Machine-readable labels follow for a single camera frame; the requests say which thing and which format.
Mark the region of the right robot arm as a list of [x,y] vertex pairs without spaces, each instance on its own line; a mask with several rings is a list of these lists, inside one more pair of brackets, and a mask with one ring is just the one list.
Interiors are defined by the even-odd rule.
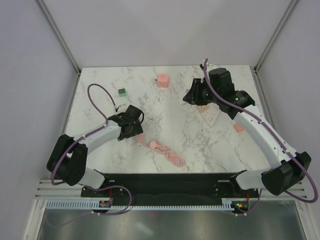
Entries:
[[247,189],[265,187],[278,196],[305,177],[311,157],[299,153],[263,117],[253,98],[244,90],[235,90],[231,73],[226,68],[210,70],[204,78],[194,78],[190,90],[183,97],[190,105],[216,104],[219,110],[240,124],[266,157],[269,168],[238,172],[229,184],[235,197]]

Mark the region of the beige deer cube socket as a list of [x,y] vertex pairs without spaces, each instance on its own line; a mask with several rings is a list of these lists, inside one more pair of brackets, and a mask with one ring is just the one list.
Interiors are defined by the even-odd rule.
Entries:
[[234,130],[237,132],[237,133],[241,133],[243,132],[245,129],[238,123],[234,124],[233,125],[233,128]]

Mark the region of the white triangular power strip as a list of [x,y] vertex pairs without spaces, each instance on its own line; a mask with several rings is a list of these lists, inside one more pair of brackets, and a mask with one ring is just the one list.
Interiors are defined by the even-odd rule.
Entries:
[[198,110],[206,124],[212,128],[215,125],[220,113],[218,106],[214,104],[207,104],[202,106],[196,105],[196,109]]

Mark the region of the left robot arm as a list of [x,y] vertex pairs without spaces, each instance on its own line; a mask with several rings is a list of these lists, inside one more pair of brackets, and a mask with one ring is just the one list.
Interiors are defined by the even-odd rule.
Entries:
[[105,123],[82,135],[61,135],[46,165],[51,172],[51,184],[89,186],[99,197],[106,196],[110,185],[101,172],[87,167],[87,157],[109,141],[122,141],[142,134],[144,116],[141,109],[129,105],[125,112],[110,116]]

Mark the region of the green cube plug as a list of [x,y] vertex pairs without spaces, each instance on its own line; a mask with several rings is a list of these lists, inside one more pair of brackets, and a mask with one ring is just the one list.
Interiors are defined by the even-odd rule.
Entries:
[[119,95],[120,97],[126,97],[126,96],[127,96],[127,91],[126,91],[126,89],[125,89],[125,88],[120,88],[120,89],[118,89],[118,95]]

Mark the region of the pink power strip with cord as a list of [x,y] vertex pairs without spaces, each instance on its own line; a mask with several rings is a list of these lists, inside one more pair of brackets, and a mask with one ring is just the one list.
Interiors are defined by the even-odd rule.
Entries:
[[176,152],[170,150],[166,145],[159,141],[151,141],[150,143],[146,142],[146,136],[144,133],[136,135],[134,137],[135,141],[142,146],[164,155],[169,162],[171,162],[175,167],[182,168],[185,166],[185,160],[183,157],[178,155]]

